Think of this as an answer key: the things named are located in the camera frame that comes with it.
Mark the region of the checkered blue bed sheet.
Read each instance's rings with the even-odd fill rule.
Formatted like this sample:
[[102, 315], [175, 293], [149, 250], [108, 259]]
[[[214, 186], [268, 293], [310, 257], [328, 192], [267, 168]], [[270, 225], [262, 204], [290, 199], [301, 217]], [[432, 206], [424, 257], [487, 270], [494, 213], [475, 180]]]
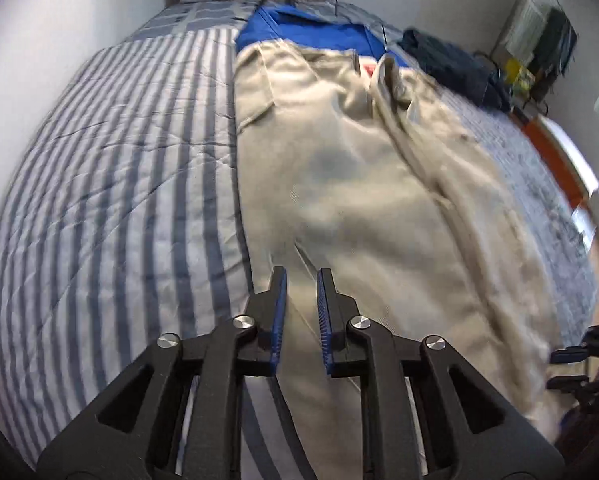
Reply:
[[[176, 3], [127, 39], [144, 40], [222, 26], [240, 29], [255, 6], [254, 0]], [[464, 128], [475, 134], [481, 147], [497, 162], [539, 245], [552, 281], [563, 342], [578, 344], [592, 321], [598, 283], [565, 193], [531, 141], [508, 116], [482, 110], [446, 88], [439, 93]]]

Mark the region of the dark navy folded garment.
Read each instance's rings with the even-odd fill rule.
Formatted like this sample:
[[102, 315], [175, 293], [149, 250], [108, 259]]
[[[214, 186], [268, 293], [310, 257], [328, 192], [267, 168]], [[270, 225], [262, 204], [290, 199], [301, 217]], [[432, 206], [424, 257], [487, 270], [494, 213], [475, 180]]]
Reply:
[[482, 56], [416, 28], [406, 29], [398, 44], [423, 72], [477, 107], [505, 114], [511, 110], [511, 92], [500, 70], [487, 65]]

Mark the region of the black clothes rack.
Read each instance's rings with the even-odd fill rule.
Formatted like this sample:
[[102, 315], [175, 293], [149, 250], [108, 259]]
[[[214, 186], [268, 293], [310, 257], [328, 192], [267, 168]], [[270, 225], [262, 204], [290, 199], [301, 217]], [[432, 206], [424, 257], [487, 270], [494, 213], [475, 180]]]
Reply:
[[514, 107], [546, 115], [547, 96], [569, 68], [577, 42], [559, 0], [515, 0], [493, 46], [475, 55], [493, 68]]

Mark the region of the beige and blue jacket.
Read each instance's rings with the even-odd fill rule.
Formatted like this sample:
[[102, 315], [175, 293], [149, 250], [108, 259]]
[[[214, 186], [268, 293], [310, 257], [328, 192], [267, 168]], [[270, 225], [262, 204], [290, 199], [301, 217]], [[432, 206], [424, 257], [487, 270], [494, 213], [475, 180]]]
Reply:
[[236, 40], [237, 171], [252, 279], [288, 274], [281, 390], [321, 479], [361, 474], [359, 389], [329, 379], [317, 274], [413, 339], [450, 341], [542, 434], [559, 343], [539, 247], [435, 82], [363, 27], [261, 8]]

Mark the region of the yellow box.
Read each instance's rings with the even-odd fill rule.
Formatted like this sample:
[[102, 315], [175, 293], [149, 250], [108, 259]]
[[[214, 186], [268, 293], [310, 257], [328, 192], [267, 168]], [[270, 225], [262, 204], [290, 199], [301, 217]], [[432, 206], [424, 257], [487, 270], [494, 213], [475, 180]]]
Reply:
[[528, 99], [534, 87], [536, 77], [514, 56], [505, 63], [505, 83], [509, 86], [512, 96]]

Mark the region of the striped blue white quilt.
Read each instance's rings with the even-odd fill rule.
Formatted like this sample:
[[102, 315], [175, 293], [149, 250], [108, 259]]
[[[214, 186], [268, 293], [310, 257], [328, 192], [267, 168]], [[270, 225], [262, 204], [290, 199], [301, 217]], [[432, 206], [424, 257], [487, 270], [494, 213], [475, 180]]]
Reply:
[[94, 55], [0, 211], [0, 429], [59, 479], [310, 479], [237, 191], [222, 26]]

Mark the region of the striped hanging towel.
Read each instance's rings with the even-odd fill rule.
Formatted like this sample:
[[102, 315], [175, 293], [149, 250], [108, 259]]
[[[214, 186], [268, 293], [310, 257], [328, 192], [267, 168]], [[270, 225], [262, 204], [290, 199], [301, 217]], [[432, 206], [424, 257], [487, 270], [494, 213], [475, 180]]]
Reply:
[[546, 27], [553, 0], [519, 0], [500, 44], [523, 65], [534, 57], [534, 50]]

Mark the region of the dark hanging clothes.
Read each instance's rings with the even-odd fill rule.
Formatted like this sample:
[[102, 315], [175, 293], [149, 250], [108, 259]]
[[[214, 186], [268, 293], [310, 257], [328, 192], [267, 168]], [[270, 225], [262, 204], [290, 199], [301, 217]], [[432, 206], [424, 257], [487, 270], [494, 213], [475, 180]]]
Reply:
[[546, 77], [562, 76], [571, 62], [577, 40], [577, 33], [569, 18], [561, 8], [554, 6], [536, 44], [531, 72]]

